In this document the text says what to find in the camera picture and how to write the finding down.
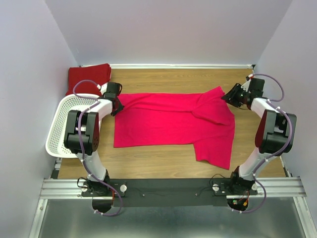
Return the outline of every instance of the white wall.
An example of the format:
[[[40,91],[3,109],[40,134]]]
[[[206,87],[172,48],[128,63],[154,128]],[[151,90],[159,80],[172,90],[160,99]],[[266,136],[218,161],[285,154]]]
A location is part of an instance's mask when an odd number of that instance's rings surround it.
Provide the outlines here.
[[[317,224],[317,1],[294,0],[263,52],[256,72],[275,76],[285,89],[282,108],[297,115],[294,145],[284,154],[293,176],[303,180],[310,211]],[[279,97],[267,81],[267,96]]]
[[[291,0],[46,0],[79,64],[256,63]]]
[[[0,237],[28,237],[54,159],[45,139],[77,63],[42,0],[1,1]]]

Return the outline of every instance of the wood grain surface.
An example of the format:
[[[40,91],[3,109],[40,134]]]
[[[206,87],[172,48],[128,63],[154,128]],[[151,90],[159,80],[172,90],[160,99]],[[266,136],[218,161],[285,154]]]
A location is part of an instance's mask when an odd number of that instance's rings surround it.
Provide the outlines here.
[[[250,69],[113,69],[112,82],[123,85],[122,93],[204,93],[217,86],[228,92],[235,83],[244,83]],[[260,118],[249,110],[229,106],[236,128],[230,170],[195,160],[193,145],[159,145],[114,148],[114,118],[103,119],[98,153],[113,179],[210,178],[230,176],[254,149]],[[86,176],[78,159],[63,159],[59,179]],[[284,177],[281,161],[271,162],[261,177]]]

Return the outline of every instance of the red cloth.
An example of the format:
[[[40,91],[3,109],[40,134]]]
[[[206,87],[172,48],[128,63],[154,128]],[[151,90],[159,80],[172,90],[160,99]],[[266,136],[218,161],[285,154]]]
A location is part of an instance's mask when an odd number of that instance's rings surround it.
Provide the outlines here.
[[[121,94],[114,147],[194,144],[196,160],[230,167],[234,115],[220,87],[206,93]]]
[[[100,64],[90,67],[74,67],[68,70],[68,91],[66,96],[73,93],[75,85],[84,79],[90,79],[99,85],[110,81],[110,65]],[[92,83],[82,83],[76,88],[76,93],[91,93],[101,96],[98,88]]]

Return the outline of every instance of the dark red cloth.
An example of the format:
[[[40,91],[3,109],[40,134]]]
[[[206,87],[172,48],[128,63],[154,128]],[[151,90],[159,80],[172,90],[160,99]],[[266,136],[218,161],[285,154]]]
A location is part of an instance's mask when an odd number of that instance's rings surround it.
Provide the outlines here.
[[[230,167],[234,115],[220,87],[206,93],[121,94],[114,147],[194,144],[196,160]]]
[[[66,96],[73,93],[75,85],[84,79],[90,79],[99,85],[110,81],[111,68],[107,63],[90,66],[74,67],[68,70],[68,91]],[[101,96],[98,88],[92,83],[82,83],[76,88],[76,93],[91,93]]]

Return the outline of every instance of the floor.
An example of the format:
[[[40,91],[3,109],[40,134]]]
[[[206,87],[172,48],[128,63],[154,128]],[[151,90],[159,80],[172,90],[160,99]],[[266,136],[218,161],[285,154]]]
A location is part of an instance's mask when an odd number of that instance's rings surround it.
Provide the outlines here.
[[[235,83],[244,83],[250,69],[113,69],[111,80],[123,85],[122,93],[165,92],[203,93],[216,86],[228,92]],[[236,128],[230,170],[195,160],[193,145],[160,145],[114,148],[114,118],[105,117],[100,131],[98,153],[113,179],[210,178],[230,176],[254,149],[260,118],[249,110],[229,105]],[[85,177],[78,159],[63,159],[59,179]],[[279,159],[272,161],[260,177],[284,177]]]

